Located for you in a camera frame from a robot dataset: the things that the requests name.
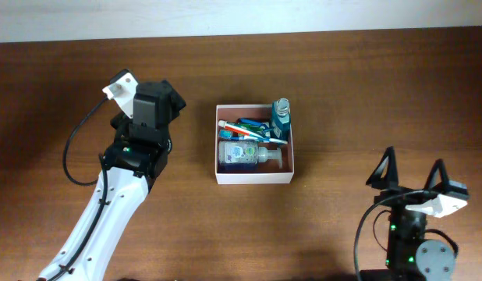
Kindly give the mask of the teal Listerine mouthwash bottle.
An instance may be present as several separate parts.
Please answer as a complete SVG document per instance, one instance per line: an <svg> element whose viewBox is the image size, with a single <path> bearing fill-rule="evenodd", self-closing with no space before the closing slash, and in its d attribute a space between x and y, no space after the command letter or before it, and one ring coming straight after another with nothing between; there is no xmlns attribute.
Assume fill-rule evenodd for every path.
<svg viewBox="0 0 482 281"><path fill-rule="evenodd" d="M287 98L280 98L271 107L271 136L283 141L288 140L291 126L290 104Z"/></svg>

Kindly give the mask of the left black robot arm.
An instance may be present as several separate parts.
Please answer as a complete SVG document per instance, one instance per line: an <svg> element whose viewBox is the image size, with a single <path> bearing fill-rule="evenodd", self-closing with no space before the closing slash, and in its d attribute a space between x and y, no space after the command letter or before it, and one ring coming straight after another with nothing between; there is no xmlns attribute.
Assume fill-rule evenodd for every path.
<svg viewBox="0 0 482 281"><path fill-rule="evenodd" d="M125 98L130 115L113 120L115 138L99 156L97 185L79 221L40 280L101 280L133 213L150 193L172 150L168 126L185 107L167 81L129 78L104 88L108 99Z"/></svg>

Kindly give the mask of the dark blue Dettol foam bottle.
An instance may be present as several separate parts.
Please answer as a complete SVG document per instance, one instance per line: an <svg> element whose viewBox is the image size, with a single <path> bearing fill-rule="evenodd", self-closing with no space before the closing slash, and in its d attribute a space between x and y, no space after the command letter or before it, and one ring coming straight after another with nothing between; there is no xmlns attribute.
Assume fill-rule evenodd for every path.
<svg viewBox="0 0 482 281"><path fill-rule="evenodd" d="M223 140L218 143L218 165L222 170L251 171L267 161L276 162L282 169L282 150L268 149L255 140Z"/></svg>

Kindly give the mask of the blue white toothbrush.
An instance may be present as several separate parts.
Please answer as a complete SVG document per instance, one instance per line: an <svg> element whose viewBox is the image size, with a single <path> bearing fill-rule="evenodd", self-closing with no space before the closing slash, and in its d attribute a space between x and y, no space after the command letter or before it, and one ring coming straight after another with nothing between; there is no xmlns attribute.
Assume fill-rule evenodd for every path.
<svg viewBox="0 0 482 281"><path fill-rule="evenodd" d="M234 133L230 130L220 130L218 136L224 140L230 141L257 141L263 143L273 143L273 144L288 144L287 140L280 140L277 138L270 138L270 137L253 137L250 135L234 135Z"/></svg>

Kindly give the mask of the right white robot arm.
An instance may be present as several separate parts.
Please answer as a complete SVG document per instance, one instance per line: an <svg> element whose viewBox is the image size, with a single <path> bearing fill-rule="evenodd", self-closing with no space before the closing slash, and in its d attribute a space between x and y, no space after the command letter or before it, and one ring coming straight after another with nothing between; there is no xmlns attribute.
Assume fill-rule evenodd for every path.
<svg viewBox="0 0 482 281"><path fill-rule="evenodd" d="M442 218L467 206L467 186L451 180L441 159L435 161L424 187L414 190L399 184L395 149L385 149L366 185L379 190L364 212L353 244L358 280L450 280L459 256L458 244L439 229L427 228L427 217ZM380 206L388 214L385 269L361 269L359 241L370 213Z"/></svg>

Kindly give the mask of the teal toothpaste tube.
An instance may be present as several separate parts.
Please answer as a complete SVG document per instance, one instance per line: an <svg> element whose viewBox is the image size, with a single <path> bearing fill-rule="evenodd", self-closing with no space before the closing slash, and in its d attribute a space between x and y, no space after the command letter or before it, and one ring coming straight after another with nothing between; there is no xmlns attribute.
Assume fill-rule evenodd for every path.
<svg viewBox="0 0 482 281"><path fill-rule="evenodd" d="M256 132L253 132L252 130L248 130L246 128L243 128L241 126L237 126L234 123L229 123L229 122L224 121L224 120L219 120L218 125L225 130L230 130L234 133L241 134L244 137L251 137L253 139L267 139L268 138L263 133L256 133Z"/></svg>

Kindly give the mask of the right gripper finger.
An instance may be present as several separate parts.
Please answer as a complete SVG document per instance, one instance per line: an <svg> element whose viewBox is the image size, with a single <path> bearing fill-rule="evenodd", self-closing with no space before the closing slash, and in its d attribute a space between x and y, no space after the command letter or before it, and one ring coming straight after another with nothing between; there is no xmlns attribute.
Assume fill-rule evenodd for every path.
<svg viewBox="0 0 482 281"><path fill-rule="evenodd" d="M427 181L424 185L425 190L446 191L449 185L449 177L445 168L444 161L440 158L435 161Z"/></svg>
<svg viewBox="0 0 482 281"><path fill-rule="evenodd" d="M386 148L366 185L377 190L398 190L398 170L393 146Z"/></svg>

